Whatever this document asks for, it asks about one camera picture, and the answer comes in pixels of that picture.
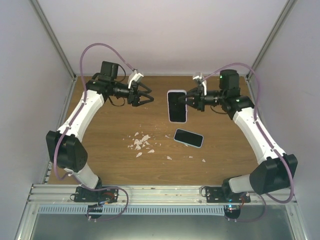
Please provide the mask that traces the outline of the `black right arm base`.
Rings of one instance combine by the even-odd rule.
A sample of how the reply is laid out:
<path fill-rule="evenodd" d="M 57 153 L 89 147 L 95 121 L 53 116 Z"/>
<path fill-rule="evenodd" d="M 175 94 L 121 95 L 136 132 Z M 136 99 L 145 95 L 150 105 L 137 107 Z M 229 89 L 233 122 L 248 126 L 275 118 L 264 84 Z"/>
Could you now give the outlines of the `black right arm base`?
<path fill-rule="evenodd" d="M 250 203 L 251 197 L 244 192 L 225 193 L 221 186 L 202 186 L 199 190 L 202 197 L 206 198 L 207 203 Z"/>

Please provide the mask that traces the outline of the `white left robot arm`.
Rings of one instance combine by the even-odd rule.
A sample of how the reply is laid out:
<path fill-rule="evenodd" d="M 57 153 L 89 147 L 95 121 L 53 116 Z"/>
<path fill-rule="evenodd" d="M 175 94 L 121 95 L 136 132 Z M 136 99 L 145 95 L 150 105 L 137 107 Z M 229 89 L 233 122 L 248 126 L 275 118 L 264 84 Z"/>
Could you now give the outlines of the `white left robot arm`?
<path fill-rule="evenodd" d="M 82 141 L 94 115 L 110 97 L 127 100 L 129 105 L 139 107 L 151 103 L 151 89 L 141 80 L 144 75 L 138 70 L 128 77 L 128 82 L 117 80 L 119 64 L 103 61 L 100 72 L 91 80 L 84 82 L 82 96 L 65 123 L 56 131 L 49 131 L 46 144 L 52 168 L 57 179 L 63 180 L 58 169 L 63 169 L 66 177 L 74 177 L 78 183 L 87 188 L 86 197 L 98 202 L 103 197 L 100 178 L 88 164 L 88 153 Z"/>

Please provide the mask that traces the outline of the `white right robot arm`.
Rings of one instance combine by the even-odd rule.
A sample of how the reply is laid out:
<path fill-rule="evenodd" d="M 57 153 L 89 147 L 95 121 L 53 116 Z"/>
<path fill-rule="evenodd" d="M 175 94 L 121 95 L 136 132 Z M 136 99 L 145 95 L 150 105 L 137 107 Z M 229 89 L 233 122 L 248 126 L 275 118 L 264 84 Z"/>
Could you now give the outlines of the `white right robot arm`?
<path fill-rule="evenodd" d="M 289 188 L 289 199 L 294 196 L 293 178 L 298 165 L 294 154 L 287 154 L 271 137 L 258 117 L 257 108 L 249 96 L 241 95 L 240 76 L 236 70 L 224 69 L 219 73 L 219 89 L 208 90 L 202 73 L 195 73 L 197 86 L 179 101 L 203 112 L 206 106 L 221 106 L 222 110 L 240 128 L 249 142 L 258 166 L 248 175 L 225 179 L 221 196 L 228 203 L 240 194 L 255 192 L 267 196 L 271 192 Z"/>

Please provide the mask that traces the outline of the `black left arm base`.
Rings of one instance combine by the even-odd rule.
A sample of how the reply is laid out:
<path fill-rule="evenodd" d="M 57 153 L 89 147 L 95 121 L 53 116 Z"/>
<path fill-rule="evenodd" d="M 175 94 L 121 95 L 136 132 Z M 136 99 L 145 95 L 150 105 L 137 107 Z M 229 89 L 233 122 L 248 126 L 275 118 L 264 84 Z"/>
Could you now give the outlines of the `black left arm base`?
<path fill-rule="evenodd" d="M 70 199 L 76 203 L 115 203 L 118 201 L 118 189 L 106 189 L 92 191 L 78 186 L 75 193 L 70 195 Z"/>

